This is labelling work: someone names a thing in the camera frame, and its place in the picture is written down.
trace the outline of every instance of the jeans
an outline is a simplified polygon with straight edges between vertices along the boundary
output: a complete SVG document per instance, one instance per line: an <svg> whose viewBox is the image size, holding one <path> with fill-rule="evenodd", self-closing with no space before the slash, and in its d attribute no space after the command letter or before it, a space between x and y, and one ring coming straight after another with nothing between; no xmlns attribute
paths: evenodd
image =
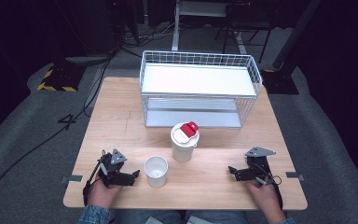
<svg viewBox="0 0 358 224"><path fill-rule="evenodd" d="M247 224L244 211L214 211L188 210L185 220L175 210L147 210L147 209L116 209L115 223L117 224L145 224L153 217L163 224L186 224L190 217L199 217L212 223L220 224Z"/></svg>

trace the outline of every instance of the dark background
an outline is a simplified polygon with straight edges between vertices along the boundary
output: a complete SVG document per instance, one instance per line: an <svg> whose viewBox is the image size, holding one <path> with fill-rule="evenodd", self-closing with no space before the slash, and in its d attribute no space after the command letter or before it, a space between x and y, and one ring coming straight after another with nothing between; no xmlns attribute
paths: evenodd
<svg viewBox="0 0 358 224"><path fill-rule="evenodd" d="M59 1L60 7L55 1L35 2L43 8L51 27L41 22L43 15L37 13L32 1L0 1L0 124L29 94L28 77L53 62L52 53L55 57L90 55L92 52L79 42L77 34L82 39L88 37L88 45L107 50L115 45L112 39L117 38L124 22L115 17L124 9L115 11L110 5L119 1L95 5L101 10L97 18L95 13L78 13L86 10L86 2L74 5ZM142 22L140 1L129 2L135 6L136 20ZM295 27L308 2L282 1L279 13L273 13L276 26ZM174 8L174 1L147 1L149 25L172 21L172 10L167 8ZM82 25L85 19L92 22ZM296 66L304 73L310 94L336 126L358 168L358 2L321 1L284 64L283 73L288 76Z"/></svg>

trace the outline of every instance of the wire basket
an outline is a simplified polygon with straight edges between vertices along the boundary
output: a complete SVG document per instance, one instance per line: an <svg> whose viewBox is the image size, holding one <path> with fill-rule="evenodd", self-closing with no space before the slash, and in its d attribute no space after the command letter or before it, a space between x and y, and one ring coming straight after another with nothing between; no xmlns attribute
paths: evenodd
<svg viewBox="0 0 358 224"><path fill-rule="evenodd" d="M250 55L144 51L140 90L146 127L195 121L241 128L262 88Z"/></svg>

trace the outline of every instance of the wooden table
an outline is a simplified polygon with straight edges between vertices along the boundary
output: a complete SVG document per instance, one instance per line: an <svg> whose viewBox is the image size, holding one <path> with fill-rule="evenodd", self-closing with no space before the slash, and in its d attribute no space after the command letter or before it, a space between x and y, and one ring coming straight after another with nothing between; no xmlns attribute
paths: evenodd
<svg viewBox="0 0 358 224"><path fill-rule="evenodd" d="M229 173L228 166L247 168L244 153L259 146L277 152L268 156L268 163L271 172L282 179L283 209L307 207L299 180L286 177L295 167L265 89L241 129L200 129L198 146L188 162L172 157L170 131L145 127L138 78L107 77L73 171L73 175L83 175L83 180L69 183L64 204L84 206L82 189L102 150L117 148L128 158L121 172L141 173L134 186L119 193L115 208L256 209L249 192ZM146 159L153 155L164 157L169 164L167 183L161 188L150 187L144 171Z"/></svg>

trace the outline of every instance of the chair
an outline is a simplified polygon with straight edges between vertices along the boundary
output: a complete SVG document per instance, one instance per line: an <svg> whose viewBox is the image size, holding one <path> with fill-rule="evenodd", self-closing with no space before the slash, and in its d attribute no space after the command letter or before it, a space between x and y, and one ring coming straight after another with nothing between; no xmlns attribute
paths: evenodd
<svg viewBox="0 0 358 224"><path fill-rule="evenodd" d="M260 58L258 60L261 63L261 60L266 49L266 45L269 41L269 35L272 30L271 23L269 22L269 17L267 13L261 8L251 2L235 1L230 5L226 6L226 18L224 26L219 29L215 39L219 36L222 29L226 29L225 33L225 42L223 45L223 54L226 51L227 37L229 32L235 32L241 34L241 32L255 32L251 38L243 43L245 46L263 46L261 50ZM258 34L259 31L267 31L267 36L264 41L264 44L254 44L250 43L254 37Z"/></svg>

